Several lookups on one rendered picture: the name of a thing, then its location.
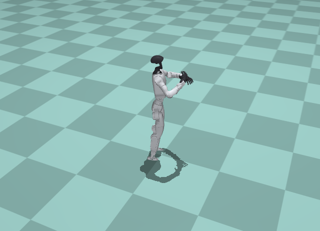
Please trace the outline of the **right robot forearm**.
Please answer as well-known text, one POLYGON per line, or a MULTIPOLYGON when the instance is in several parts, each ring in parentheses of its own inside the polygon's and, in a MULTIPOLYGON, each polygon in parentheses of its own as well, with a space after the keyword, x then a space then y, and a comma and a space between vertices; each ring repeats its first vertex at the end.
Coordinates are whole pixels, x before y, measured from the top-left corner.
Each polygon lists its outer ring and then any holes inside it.
POLYGON ((181 83, 178 83, 172 90, 170 90, 170 91, 168 92, 168 95, 169 95, 170 97, 174 96, 175 94, 178 93, 178 91, 179 91, 180 89, 182 89, 182 87, 183 87, 185 84, 186 84, 186 83, 184 82, 184 80, 183 80, 181 83))

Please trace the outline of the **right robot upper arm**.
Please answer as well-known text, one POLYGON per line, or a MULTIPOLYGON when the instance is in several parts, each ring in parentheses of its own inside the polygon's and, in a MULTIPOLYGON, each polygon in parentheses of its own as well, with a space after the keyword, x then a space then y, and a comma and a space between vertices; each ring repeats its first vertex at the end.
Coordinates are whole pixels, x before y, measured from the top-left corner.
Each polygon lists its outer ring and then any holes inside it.
POLYGON ((163 79, 161 77, 157 76, 157 77, 154 78, 154 80, 155 80, 155 83, 159 86, 159 88, 162 90, 162 92, 165 94, 165 96, 167 98, 172 98, 173 97, 173 96, 169 96, 168 95, 168 92, 169 92, 168 88, 165 85, 165 83, 164 83, 164 81, 163 81, 163 79))

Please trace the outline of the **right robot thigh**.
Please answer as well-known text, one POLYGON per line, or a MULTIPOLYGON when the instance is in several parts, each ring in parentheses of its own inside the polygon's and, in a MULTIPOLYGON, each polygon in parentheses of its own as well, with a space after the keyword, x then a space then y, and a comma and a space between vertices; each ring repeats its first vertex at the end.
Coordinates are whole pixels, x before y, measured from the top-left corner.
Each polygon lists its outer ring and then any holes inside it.
MULTIPOLYGON (((163 113, 159 111, 158 108, 154 109, 153 113, 152 113, 152 118, 155 121, 155 132, 151 135, 152 136, 156 136, 157 139, 159 140, 163 134, 164 131, 164 117, 163 117, 163 113)), ((151 138, 150 137, 150 138, 151 138)))

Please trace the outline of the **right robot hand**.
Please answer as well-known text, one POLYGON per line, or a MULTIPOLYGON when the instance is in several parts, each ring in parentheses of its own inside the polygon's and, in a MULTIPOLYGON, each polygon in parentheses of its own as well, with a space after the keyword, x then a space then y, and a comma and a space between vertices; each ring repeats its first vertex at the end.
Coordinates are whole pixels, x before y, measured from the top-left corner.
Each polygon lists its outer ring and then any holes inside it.
POLYGON ((186 83, 186 81, 188 80, 188 75, 185 71, 181 71, 182 73, 182 79, 180 80, 179 83, 182 83, 183 81, 186 83))

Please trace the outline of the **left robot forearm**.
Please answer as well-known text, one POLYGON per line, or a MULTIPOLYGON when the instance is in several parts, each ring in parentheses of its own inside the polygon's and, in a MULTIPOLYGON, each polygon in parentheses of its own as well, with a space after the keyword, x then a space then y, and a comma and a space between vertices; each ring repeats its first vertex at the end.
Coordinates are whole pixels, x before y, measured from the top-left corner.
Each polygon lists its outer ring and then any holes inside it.
POLYGON ((171 76, 172 78, 178 78, 179 79, 179 76, 182 76, 182 73, 176 73, 176 72, 171 72, 171 71, 168 71, 169 73, 172 73, 171 76))

